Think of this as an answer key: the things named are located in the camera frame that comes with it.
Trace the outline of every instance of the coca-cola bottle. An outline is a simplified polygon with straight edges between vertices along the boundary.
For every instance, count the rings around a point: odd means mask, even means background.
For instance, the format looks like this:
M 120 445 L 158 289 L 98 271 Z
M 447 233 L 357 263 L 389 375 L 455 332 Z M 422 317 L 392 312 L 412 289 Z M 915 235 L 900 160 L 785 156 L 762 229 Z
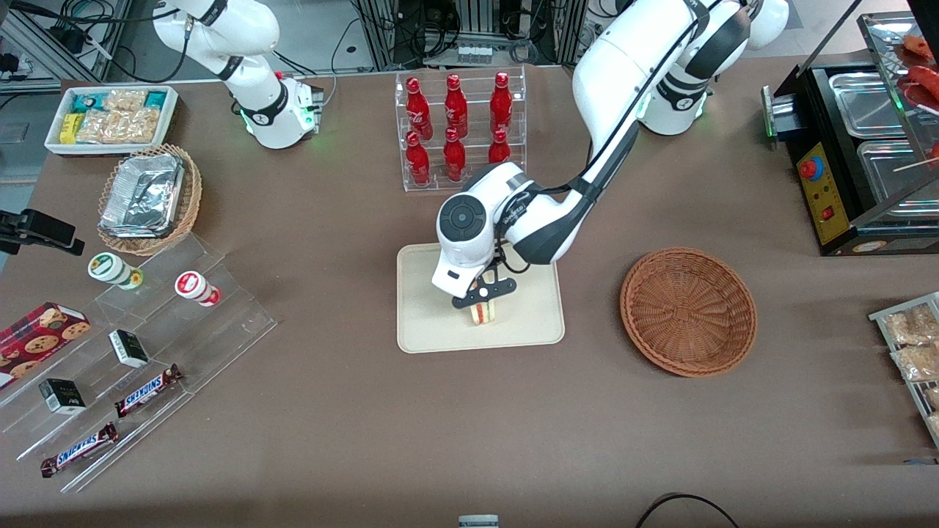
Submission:
M 414 77 L 405 82 L 408 89 L 408 121 L 411 128 L 421 135 L 424 141 L 434 137 L 434 126 L 430 124 L 430 105 L 421 93 L 421 83 Z
M 447 110 L 447 126 L 454 127 L 460 137 L 470 133 L 470 114 L 467 110 L 467 96 L 460 87 L 460 76 L 447 75 L 447 99 L 443 102 Z
M 427 157 L 427 150 L 421 145 L 421 138 L 415 131 L 408 131 L 405 139 L 408 141 L 405 157 L 408 158 L 408 170 L 414 185 L 426 187 L 430 184 L 430 158 Z
M 460 143 L 459 132 L 449 127 L 446 132 L 447 144 L 443 146 L 443 158 L 447 161 L 447 178 L 450 181 L 463 179 L 463 169 L 467 166 L 467 151 Z
M 489 128 L 508 130 L 512 124 L 512 92 L 509 91 L 509 74 L 496 73 L 496 89 L 489 100 Z
M 509 160 L 512 151 L 509 145 L 505 143 L 505 129 L 498 129 L 492 132 L 492 145 L 489 146 L 489 162 L 502 163 Z

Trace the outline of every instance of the acrylic bottle rack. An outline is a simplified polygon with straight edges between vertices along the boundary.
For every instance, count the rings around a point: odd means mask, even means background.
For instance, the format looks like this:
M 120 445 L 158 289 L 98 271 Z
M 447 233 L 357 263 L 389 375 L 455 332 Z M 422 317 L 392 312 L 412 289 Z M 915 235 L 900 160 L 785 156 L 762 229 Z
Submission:
M 527 161 L 528 121 L 525 109 L 526 83 L 522 68 L 480 68 L 458 70 L 463 93 L 467 96 L 469 107 L 469 134 L 461 139 L 466 148 L 467 166 L 461 181 L 447 178 L 446 162 L 443 158 L 443 146 L 446 143 L 444 132 L 447 130 L 447 117 L 443 101 L 447 97 L 447 74 L 450 71 L 420 70 L 398 73 L 394 83 L 394 111 L 397 117 L 398 150 L 401 153 L 401 174 L 405 191 L 448 191 L 463 188 L 463 182 L 469 179 L 480 167 L 489 164 L 489 146 L 492 144 L 492 131 L 489 129 L 489 99 L 495 88 L 496 73 L 505 71 L 509 74 L 509 91 L 512 92 L 512 124 L 508 130 L 506 143 L 512 151 L 510 162 L 515 162 L 525 170 Z M 405 81 L 416 77 L 421 82 L 421 91 L 430 105 L 430 121 L 434 127 L 434 136 L 429 141 L 422 141 L 430 157 L 430 184 L 420 187 L 408 171 L 408 159 L 405 150 L 405 134 L 410 130 L 408 122 L 408 91 Z

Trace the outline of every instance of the candy bar wrapper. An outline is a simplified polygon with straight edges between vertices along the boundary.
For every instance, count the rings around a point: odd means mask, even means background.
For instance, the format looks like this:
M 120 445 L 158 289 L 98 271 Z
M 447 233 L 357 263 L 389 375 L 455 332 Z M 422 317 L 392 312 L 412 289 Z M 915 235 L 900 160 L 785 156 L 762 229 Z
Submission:
M 42 478 L 49 478 L 57 474 L 75 460 L 81 457 L 87 457 L 103 445 L 116 443 L 117 440 L 117 429 L 113 422 L 108 422 L 102 430 L 76 443 L 70 449 L 59 453 L 55 457 L 43 460 L 42 465 L 39 466 L 39 470 L 42 472 Z
M 123 418 L 127 416 L 135 409 L 143 406 L 154 396 L 162 392 L 173 383 L 176 383 L 177 380 L 182 378 L 182 373 L 179 372 L 179 368 L 175 363 L 173 363 L 169 368 L 163 370 L 160 373 L 160 376 L 157 376 L 153 380 L 150 380 L 143 387 L 132 392 L 126 398 L 118 401 L 115 404 L 115 409 L 117 409 L 117 417 Z

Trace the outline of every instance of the emergency stop button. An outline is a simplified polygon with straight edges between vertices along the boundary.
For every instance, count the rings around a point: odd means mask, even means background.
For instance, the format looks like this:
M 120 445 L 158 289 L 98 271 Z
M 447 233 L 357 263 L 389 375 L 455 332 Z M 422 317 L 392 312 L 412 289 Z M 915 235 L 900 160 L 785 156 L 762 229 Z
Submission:
M 819 156 L 812 156 L 799 164 L 799 176 L 808 181 L 818 181 L 824 171 L 824 162 Z

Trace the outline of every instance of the white box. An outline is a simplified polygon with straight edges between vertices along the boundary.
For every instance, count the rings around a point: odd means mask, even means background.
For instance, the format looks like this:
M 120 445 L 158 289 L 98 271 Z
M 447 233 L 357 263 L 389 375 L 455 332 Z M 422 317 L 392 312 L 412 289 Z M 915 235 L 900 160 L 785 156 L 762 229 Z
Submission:
M 75 97 L 98 94 L 115 88 L 146 90 L 150 92 L 165 92 L 166 99 L 163 101 L 163 108 L 160 110 L 160 120 L 157 121 L 157 130 L 153 134 L 153 141 L 150 143 L 124 143 L 119 145 L 93 145 L 93 144 L 75 144 L 68 145 L 59 143 L 59 133 L 62 131 L 62 121 L 66 114 L 71 111 Z M 62 95 L 62 101 L 59 102 L 58 110 L 55 111 L 53 124 L 49 127 L 49 133 L 46 134 L 46 148 L 54 154 L 60 156 L 107 156 L 112 154 L 130 154 L 146 148 L 154 148 L 162 145 L 170 128 L 170 122 L 173 120 L 173 112 L 176 110 L 177 99 L 179 95 L 170 86 L 165 85 L 103 85 L 86 86 L 81 88 L 69 88 Z

